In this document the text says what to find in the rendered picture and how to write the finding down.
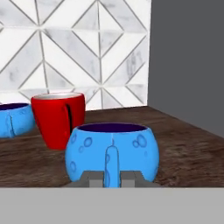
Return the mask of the red mug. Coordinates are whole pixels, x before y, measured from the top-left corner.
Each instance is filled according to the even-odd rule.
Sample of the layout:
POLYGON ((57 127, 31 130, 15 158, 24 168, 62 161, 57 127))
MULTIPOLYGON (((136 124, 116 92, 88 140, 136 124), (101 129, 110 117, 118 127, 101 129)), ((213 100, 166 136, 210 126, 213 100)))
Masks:
POLYGON ((73 129, 84 123, 86 103, 82 93, 39 94, 31 109, 46 146, 64 150, 73 129))

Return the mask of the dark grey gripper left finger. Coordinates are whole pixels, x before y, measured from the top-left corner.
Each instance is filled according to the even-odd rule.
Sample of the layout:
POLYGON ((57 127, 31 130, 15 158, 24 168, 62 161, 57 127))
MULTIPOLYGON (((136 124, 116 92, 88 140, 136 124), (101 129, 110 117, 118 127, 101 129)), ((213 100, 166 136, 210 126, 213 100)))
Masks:
POLYGON ((84 171, 78 181, 69 183, 68 187, 103 187, 103 171, 84 171))

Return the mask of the dark grey appliance side panel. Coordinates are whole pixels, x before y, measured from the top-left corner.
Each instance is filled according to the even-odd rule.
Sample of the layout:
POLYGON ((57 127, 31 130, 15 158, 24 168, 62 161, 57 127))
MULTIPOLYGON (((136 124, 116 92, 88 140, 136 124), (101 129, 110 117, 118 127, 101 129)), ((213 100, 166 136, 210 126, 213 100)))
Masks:
POLYGON ((224 0, 152 0, 149 105, 224 137, 224 0))

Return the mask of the blue bubble-patterned mug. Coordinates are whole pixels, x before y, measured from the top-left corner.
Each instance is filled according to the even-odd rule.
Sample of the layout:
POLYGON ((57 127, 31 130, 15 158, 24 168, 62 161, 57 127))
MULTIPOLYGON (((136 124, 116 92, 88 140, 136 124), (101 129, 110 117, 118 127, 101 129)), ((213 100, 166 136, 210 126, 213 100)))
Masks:
POLYGON ((7 103, 0 105, 0 138, 23 135, 35 127, 32 106, 29 103, 7 103))
POLYGON ((121 122, 102 122, 75 128, 67 143, 66 173, 71 182, 83 172, 104 172, 103 187, 120 187, 120 172, 141 172, 153 182, 159 150, 150 128, 121 122))

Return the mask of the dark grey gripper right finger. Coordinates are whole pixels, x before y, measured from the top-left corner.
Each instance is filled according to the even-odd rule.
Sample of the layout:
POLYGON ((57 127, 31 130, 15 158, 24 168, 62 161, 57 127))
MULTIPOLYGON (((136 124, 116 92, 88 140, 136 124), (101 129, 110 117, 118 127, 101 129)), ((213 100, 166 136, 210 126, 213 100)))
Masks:
POLYGON ((120 187, 159 187, 159 184, 147 181, 140 171, 121 171, 120 187))

